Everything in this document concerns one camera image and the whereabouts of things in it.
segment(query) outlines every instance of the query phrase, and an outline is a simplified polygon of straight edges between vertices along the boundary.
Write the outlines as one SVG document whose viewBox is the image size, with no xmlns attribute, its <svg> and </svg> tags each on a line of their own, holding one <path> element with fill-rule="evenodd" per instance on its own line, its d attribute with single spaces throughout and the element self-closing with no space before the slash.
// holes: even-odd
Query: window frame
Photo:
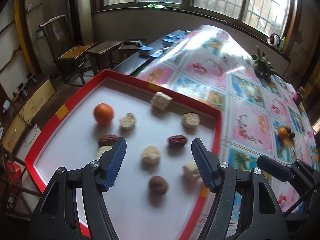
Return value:
<svg viewBox="0 0 320 240">
<path fill-rule="evenodd" d="M 229 17 L 227 15 L 218 13 L 218 12 L 214 12 L 208 9 L 204 9 L 204 8 L 199 8 L 196 6 L 193 6 L 191 4 L 193 4 L 194 0 L 182 0 L 181 4 L 177 4 L 177 3 L 167 3 L 167 2 L 157 2 L 155 1 L 154 3 L 158 4 L 158 5 L 164 5 L 168 8 L 174 8 L 174 9 L 180 9 L 180 10 L 184 10 L 184 11 L 190 11 L 190 12 L 194 12 L 194 13 L 199 13 L 202 15 L 206 15 L 209 17 L 214 17 L 216 19 L 219 20 L 223 20 L 223 21 L 227 21 L 228 23 L 242 28 L 246 31 L 248 31 L 249 33 L 253 34 L 254 36 L 266 41 L 268 36 L 265 35 L 264 33 L 260 32 L 259 30 L 251 27 L 250 25 L 244 23 L 242 21 L 243 19 L 243 15 L 244 12 L 248 6 L 249 0 L 243 0 L 242 4 L 241 4 L 241 9 L 240 9 L 240 14 L 239 14 L 239 18 L 238 19 L 234 19 L 232 17 Z M 110 10 L 110 9 L 119 9 L 119 8 L 134 8 L 134 7 L 143 7 L 145 5 L 149 5 L 150 3 L 152 3 L 152 1 L 150 2 L 140 2 L 139 0 L 134 0 L 134 2 L 127 2 L 127 3 L 117 3 L 117 4 L 111 4 L 111 5 L 104 5 L 104 0 L 92 0 L 93 6 L 92 6 L 92 12 L 98 12 L 98 11 L 103 11 L 103 10 Z M 288 11 L 288 17 L 287 17 L 287 21 L 286 21 L 286 25 L 285 25 L 285 29 L 284 29 L 284 34 L 283 37 L 287 37 L 288 34 L 288 29 L 289 29 L 289 25 L 292 22 L 292 12 L 294 11 L 294 0 L 290 0 L 290 7 L 289 7 L 289 11 Z"/>
</svg>

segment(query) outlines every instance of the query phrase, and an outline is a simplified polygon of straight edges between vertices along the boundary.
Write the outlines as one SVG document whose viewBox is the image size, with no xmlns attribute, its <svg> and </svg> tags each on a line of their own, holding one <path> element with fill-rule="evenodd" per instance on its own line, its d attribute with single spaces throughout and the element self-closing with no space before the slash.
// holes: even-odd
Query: floral tablecloth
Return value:
<svg viewBox="0 0 320 240">
<path fill-rule="evenodd" d="M 291 84 L 273 75 L 271 83 L 256 77 L 251 56 L 224 30 L 203 25 L 178 39 L 137 78 L 172 89 L 223 113 L 219 159 L 251 170 L 260 155 L 286 164 L 295 159 L 319 169 L 312 127 L 302 104 L 292 100 Z M 292 127 L 295 138 L 279 141 L 277 129 Z M 265 174 L 285 212 L 298 193 L 288 182 Z M 208 195 L 190 239 L 197 239 L 214 194 Z M 236 194 L 228 235 L 235 233 L 241 196 Z"/>
</svg>

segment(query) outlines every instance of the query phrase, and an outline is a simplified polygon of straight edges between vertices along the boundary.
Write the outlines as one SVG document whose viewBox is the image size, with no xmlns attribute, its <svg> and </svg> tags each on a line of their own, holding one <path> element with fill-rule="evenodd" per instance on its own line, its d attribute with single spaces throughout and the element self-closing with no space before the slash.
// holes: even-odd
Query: brown round nut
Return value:
<svg viewBox="0 0 320 240">
<path fill-rule="evenodd" d="M 149 181 L 149 188 L 158 195 L 164 195 L 168 190 L 168 184 L 164 178 L 153 176 Z"/>
<path fill-rule="evenodd" d="M 116 140 L 118 139 L 118 136 L 114 135 L 114 134 L 107 134 L 102 136 L 99 140 L 98 140 L 98 144 L 99 146 L 113 146 L 116 142 Z"/>
<path fill-rule="evenodd" d="M 168 138 L 168 143 L 170 146 L 182 147 L 185 146 L 188 139 L 184 135 L 174 135 Z"/>
<path fill-rule="evenodd" d="M 284 126 L 288 133 L 291 133 L 291 127 L 289 125 Z"/>
<path fill-rule="evenodd" d="M 296 134 L 294 132 L 289 133 L 289 138 L 293 139 L 296 136 Z"/>
</svg>

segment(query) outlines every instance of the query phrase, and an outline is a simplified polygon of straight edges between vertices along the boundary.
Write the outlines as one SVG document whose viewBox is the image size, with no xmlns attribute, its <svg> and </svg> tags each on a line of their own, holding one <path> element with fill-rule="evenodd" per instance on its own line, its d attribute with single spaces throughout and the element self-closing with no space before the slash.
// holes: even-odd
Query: tray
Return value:
<svg viewBox="0 0 320 240">
<path fill-rule="evenodd" d="M 173 98 L 165 112 L 154 109 L 150 99 L 157 91 Z M 115 117 L 108 127 L 95 122 L 92 112 L 99 103 L 110 104 Z M 122 133 L 118 119 L 132 112 L 137 125 Z M 188 130 L 181 124 L 184 113 L 200 115 L 200 125 Z M 219 152 L 221 113 L 204 103 L 154 84 L 105 70 L 84 85 L 65 103 L 44 127 L 30 149 L 25 162 L 41 192 L 58 167 L 79 169 L 95 159 L 98 138 L 116 134 L 127 141 L 127 153 L 115 185 L 103 193 L 106 207 L 119 239 L 188 239 L 206 201 L 208 190 L 202 181 L 188 183 L 182 165 L 192 160 L 191 141 L 199 137 L 212 152 Z M 180 150 L 167 146 L 167 138 L 176 134 L 188 137 Z M 155 145 L 162 153 L 160 163 L 145 166 L 142 150 Z M 154 175 L 164 177 L 168 192 L 161 198 L 149 195 L 148 181 Z M 81 189 L 76 190 L 81 231 L 89 236 Z"/>
</svg>

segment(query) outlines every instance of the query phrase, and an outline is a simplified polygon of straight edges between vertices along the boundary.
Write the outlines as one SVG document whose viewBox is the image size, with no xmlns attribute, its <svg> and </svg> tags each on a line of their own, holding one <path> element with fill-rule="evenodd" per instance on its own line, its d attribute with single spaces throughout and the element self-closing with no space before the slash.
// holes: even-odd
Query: wire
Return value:
<svg viewBox="0 0 320 240">
<path fill-rule="evenodd" d="M 27 143 L 26 140 L 24 140 L 24 143 L 25 143 L 26 145 L 30 145 L 30 144 L 33 142 L 33 140 L 35 139 L 35 137 L 36 137 L 36 135 L 37 135 L 38 128 L 39 128 L 38 126 L 33 128 L 33 129 L 36 129 L 36 132 L 35 132 L 35 135 L 33 136 L 32 140 L 31 140 L 29 143 Z"/>
<path fill-rule="evenodd" d="M 284 217 L 287 217 L 302 201 L 304 201 L 313 191 L 320 186 L 320 181 L 308 189 L 305 194 L 302 195 L 285 213 Z"/>
</svg>

